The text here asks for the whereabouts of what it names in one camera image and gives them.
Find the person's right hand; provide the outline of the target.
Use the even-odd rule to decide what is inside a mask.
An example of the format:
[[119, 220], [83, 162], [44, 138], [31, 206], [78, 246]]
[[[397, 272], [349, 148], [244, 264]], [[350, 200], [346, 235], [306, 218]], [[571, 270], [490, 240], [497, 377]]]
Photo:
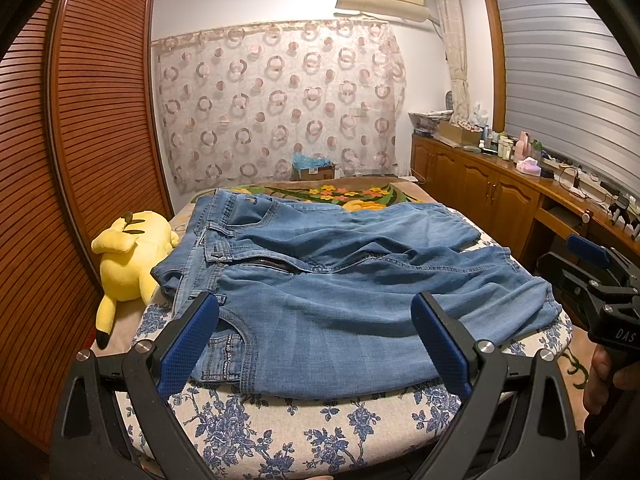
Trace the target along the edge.
[[613, 386], [623, 391], [638, 391], [640, 366], [632, 363], [613, 372], [613, 361], [606, 349], [597, 344], [591, 358], [589, 377], [582, 403], [589, 414], [597, 415], [608, 400], [608, 390]]

